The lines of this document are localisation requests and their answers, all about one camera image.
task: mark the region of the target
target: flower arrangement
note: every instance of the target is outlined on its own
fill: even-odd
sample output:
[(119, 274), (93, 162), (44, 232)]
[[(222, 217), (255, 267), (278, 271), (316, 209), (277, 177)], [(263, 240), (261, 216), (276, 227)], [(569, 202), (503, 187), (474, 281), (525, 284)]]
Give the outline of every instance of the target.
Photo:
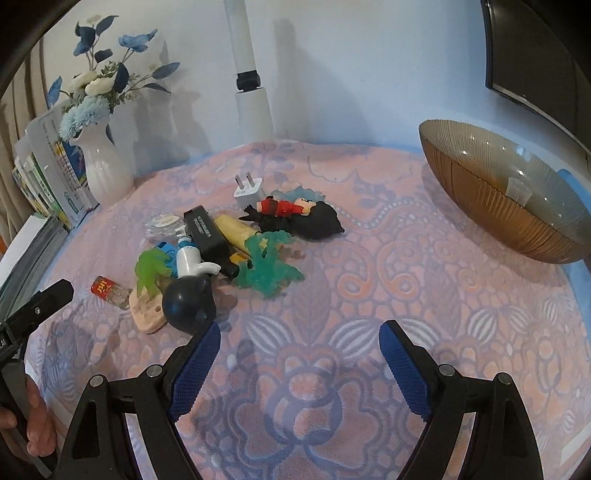
[(113, 51), (110, 48), (99, 50), (97, 43), (117, 16), (108, 15), (101, 18), (95, 15), (86, 21), (89, 26), (81, 27), (80, 22), (76, 24), (74, 33), (79, 41), (74, 49), (74, 56), (85, 55), (89, 70), (76, 75), (70, 84), (64, 87), (65, 90), (62, 89), (61, 76), (49, 88), (47, 93), (49, 107), (57, 103), (61, 93), (70, 99), (64, 109), (60, 125), (60, 136), (65, 141), (77, 137), (89, 125), (97, 124), (108, 117), (117, 105), (127, 100), (134, 100), (138, 90), (142, 88), (170, 93), (162, 85), (150, 82), (149, 79), (161, 80), (168, 77), (178, 69), (179, 62), (151, 67), (150, 73), (144, 76), (130, 74), (125, 67), (125, 62), (134, 53), (141, 53), (148, 49), (146, 44), (154, 38), (158, 30), (135, 37), (131, 35), (119, 37), (119, 45), (127, 50), (120, 61), (105, 62), (113, 56)]

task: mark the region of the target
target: white charger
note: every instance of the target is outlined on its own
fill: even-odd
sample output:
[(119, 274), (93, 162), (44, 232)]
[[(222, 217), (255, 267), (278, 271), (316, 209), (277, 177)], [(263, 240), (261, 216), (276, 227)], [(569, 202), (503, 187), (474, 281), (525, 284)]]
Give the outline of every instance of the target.
[(262, 189), (262, 179), (253, 179), (250, 172), (246, 174), (246, 183), (236, 175), (236, 183), (238, 183), (238, 187), (234, 192), (234, 198), (241, 209), (249, 205), (256, 208), (258, 202), (267, 198)]

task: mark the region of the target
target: ribbed glass bowl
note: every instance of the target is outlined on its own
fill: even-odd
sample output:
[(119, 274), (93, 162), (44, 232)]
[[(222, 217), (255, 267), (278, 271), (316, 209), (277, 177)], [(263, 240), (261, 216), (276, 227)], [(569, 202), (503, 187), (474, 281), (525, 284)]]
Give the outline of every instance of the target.
[(441, 186), (496, 239), (546, 263), (591, 254), (589, 212), (534, 154), (493, 132), (451, 120), (427, 120), (418, 132)]

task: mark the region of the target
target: floral pattern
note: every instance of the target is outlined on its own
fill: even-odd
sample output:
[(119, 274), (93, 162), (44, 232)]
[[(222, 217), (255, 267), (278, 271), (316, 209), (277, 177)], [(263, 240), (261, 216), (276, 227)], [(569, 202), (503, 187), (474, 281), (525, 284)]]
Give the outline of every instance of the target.
[[(30, 367), (60, 432), (95, 373), (133, 377), (187, 335), (138, 332), (128, 312), (89, 291), (97, 275), (133, 285), (154, 215), (203, 204), (238, 215), (234, 177), (326, 195), (346, 233), (286, 249), (306, 280), (264, 300), (217, 280), (222, 347), (190, 414), (177, 423), (204, 479), (395, 479), (424, 427), (379, 350), (396, 318), (411, 340), (463, 374), (510, 373), (530, 415), (546, 478), (591, 445), (590, 350), (571, 288), (555, 265), (516, 254), (445, 195), (422, 155), (361, 146), (254, 144), (159, 172), (69, 237), (44, 279), (68, 278), (71, 305), (32, 336)], [(144, 478), (154, 479), (137, 425)], [(446, 478), (467, 448), (462, 430)]]

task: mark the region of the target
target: beige curtain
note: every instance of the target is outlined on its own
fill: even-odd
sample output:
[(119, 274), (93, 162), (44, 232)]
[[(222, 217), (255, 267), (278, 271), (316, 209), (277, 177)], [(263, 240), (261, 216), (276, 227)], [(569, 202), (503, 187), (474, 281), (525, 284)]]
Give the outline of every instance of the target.
[(41, 39), (0, 100), (0, 236), (7, 246), (33, 212), (12, 178), (13, 145), (30, 120), (47, 110), (46, 91)]

